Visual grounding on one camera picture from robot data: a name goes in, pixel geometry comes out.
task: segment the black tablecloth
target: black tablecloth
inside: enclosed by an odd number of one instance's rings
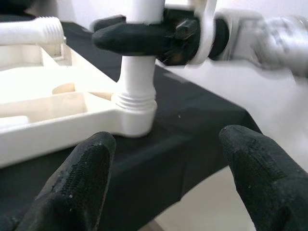
[[[0,21],[22,19],[28,18],[0,16]],[[71,48],[118,80],[121,56],[94,48],[91,33],[76,24],[63,23],[63,27]],[[154,85],[158,110],[151,133],[138,139],[116,137],[99,230],[135,231],[225,167],[218,140],[224,126],[238,124],[258,131],[243,108],[160,67]],[[0,214],[28,208],[71,150],[0,169]]]

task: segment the white cylindrical post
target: white cylindrical post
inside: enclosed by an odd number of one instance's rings
[[[62,25],[56,17],[41,17],[26,22],[0,23],[0,45],[61,44]]]
[[[158,24],[162,21],[165,0],[131,0],[127,23]],[[156,109],[153,76],[154,56],[123,56],[118,91],[113,100],[130,110]]]

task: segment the white background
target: white background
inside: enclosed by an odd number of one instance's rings
[[[125,14],[127,2],[42,0],[34,11],[89,28],[95,19]],[[167,3],[175,2],[185,0],[167,0]],[[218,0],[217,7],[253,10],[265,17],[290,14],[308,17],[305,0]],[[295,81],[288,70],[265,73],[245,62],[217,64],[210,61],[198,68],[168,69],[244,107],[264,134],[308,170],[308,87],[306,83]],[[166,231],[241,231],[250,226],[227,168],[201,183],[157,221]]]

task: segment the black cloth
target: black cloth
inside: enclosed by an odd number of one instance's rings
[[[63,28],[71,48],[118,80],[121,56],[93,47],[91,33],[74,23],[63,23]],[[259,131],[243,108],[160,67],[156,67],[154,85],[158,109],[152,131],[137,139],[116,137],[99,230],[135,231],[225,167],[218,135],[226,125]],[[71,151],[60,150],[0,169],[0,214],[27,209]]]

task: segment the white plastic tray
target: white plastic tray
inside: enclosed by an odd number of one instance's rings
[[[151,129],[154,111],[120,108],[111,101],[116,83],[67,45],[61,49],[51,57],[37,45],[0,46],[0,167],[98,131],[134,137]]]

